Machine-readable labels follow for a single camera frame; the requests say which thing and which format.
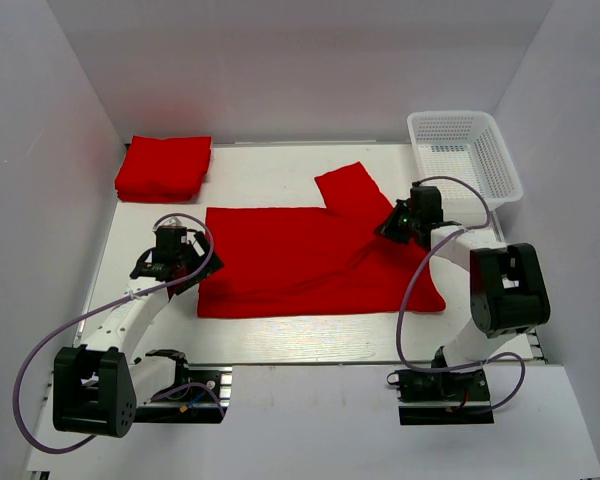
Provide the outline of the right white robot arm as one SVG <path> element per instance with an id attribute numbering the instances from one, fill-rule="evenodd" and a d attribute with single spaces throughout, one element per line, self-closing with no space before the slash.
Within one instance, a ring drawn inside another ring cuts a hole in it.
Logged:
<path id="1" fill-rule="evenodd" d="M 498 350 L 519 335 L 548 322 L 551 307 L 535 248 L 528 243 L 506 244 L 488 233 L 492 217 L 486 200 L 469 184 L 447 176 L 474 194 L 485 211 L 480 225 L 464 226 L 444 218 L 442 195 L 432 177 L 416 181 L 406 200 L 397 200 L 376 233 L 396 243 L 413 241 L 425 257 L 412 275 L 398 311 L 395 344 L 407 368 L 431 374 L 433 390 L 452 399 L 468 385 L 465 371 L 478 370 L 503 357 L 522 358 Z M 406 307 L 430 260 L 438 256 L 469 273 L 470 320 L 439 351 L 442 364 L 419 367 L 402 348 Z"/>

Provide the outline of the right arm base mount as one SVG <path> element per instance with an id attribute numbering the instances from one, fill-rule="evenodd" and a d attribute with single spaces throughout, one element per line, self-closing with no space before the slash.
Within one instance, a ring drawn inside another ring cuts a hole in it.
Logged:
<path id="1" fill-rule="evenodd" d="M 390 373 L 386 381 L 397 391 L 401 426 L 494 423 L 483 370 L 430 374 L 403 369 Z"/>

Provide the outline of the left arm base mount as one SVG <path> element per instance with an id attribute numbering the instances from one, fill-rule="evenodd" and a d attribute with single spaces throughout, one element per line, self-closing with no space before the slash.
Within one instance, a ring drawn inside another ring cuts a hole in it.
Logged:
<path id="1" fill-rule="evenodd" d="M 151 350 L 133 360 L 136 424 L 219 424 L 228 410 L 233 369 L 200 366 L 178 350 Z"/>

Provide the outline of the red t shirt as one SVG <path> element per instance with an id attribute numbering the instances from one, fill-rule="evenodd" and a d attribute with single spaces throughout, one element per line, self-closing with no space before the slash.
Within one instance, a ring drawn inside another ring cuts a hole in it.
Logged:
<path id="1" fill-rule="evenodd" d="M 223 268 L 199 286 L 201 318 L 395 312 L 425 252 L 376 233 L 389 200 L 356 162 L 316 177 L 321 207 L 208 208 Z"/>

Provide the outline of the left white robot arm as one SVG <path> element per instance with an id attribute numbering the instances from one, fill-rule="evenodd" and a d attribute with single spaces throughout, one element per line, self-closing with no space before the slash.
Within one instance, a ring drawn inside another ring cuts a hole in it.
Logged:
<path id="1" fill-rule="evenodd" d="M 139 408 L 154 399 L 179 399 L 191 387 L 186 356 L 154 349 L 135 356 L 141 339 L 173 297 L 223 267 L 200 230 L 155 229 L 154 247 L 143 252 L 129 275 L 123 302 L 77 347 L 54 359 L 53 425 L 56 430 L 121 438 Z"/>

